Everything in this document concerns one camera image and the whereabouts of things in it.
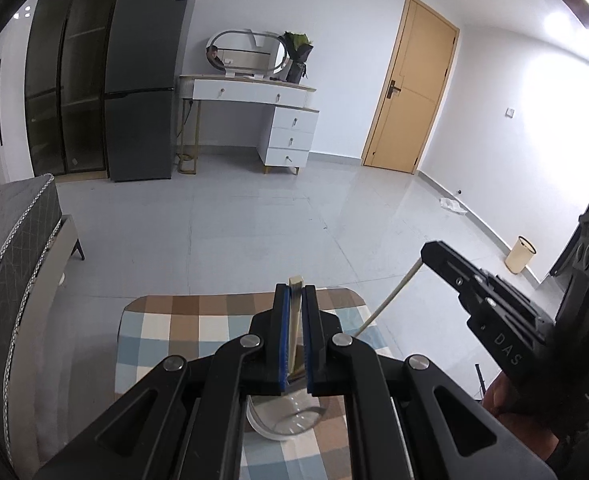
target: mattress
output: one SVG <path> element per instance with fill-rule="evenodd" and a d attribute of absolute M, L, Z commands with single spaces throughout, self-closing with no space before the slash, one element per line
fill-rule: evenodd
<path fill-rule="evenodd" d="M 8 447 L 4 389 L 14 338 L 42 255 L 61 216 L 52 175 L 0 186 L 0 451 L 4 454 Z"/>

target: plaid tablecloth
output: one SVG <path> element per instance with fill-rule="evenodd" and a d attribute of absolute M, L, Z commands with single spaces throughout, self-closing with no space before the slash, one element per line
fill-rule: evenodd
<path fill-rule="evenodd" d="M 118 398 L 168 355 L 187 360 L 213 354 L 248 332 L 254 314 L 272 308 L 274 293 L 222 296 L 146 296 L 124 310 L 118 335 L 114 392 Z M 347 288 L 318 289 L 319 308 L 339 316 L 354 333 L 370 311 Z M 373 323 L 359 336 L 377 353 L 391 355 Z M 275 442 L 249 424 L 243 438 L 241 480 L 343 480 L 351 478 L 343 397 L 323 399 L 328 410 L 312 431 Z"/>

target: human hand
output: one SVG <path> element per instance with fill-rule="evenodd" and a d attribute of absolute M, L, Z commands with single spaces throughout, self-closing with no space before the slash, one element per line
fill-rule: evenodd
<path fill-rule="evenodd" d="M 542 460 L 547 460 L 559 444 L 559 439 L 543 427 L 533 416 L 505 413 L 508 399 L 515 394 L 507 375 L 502 372 L 492 381 L 483 396 L 481 405 L 516 436 L 530 451 Z"/>

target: vanity table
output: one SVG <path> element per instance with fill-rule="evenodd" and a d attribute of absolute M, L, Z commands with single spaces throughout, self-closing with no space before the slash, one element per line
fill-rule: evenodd
<path fill-rule="evenodd" d="M 185 153 L 184 133 L 181 130 L 179 173 L 195 174 L 199 145 L 199 126 L 202 101 L 236 101 L 263 103 L 266 106 L 261 121 L 257 152 L 264 164 L 264 173 L 271 167 L 304 168 L 319 116 L 309 107 L 314 88 L 267 78 L 226 75 L 181 75 L 179 94 L 184 100 L 196 101 L 194 150 Z M 183 162 L 192 160 L 193 169 L 185 170 Z"/>

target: refrigerator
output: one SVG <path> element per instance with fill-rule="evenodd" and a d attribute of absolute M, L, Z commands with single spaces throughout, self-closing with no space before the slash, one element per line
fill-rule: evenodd
<path fill-rule="evenodd" d="M 110 178 L 171 178 L 177 149 L 178 76 L 194 0 L 116 0 L 104 116 Z"/>

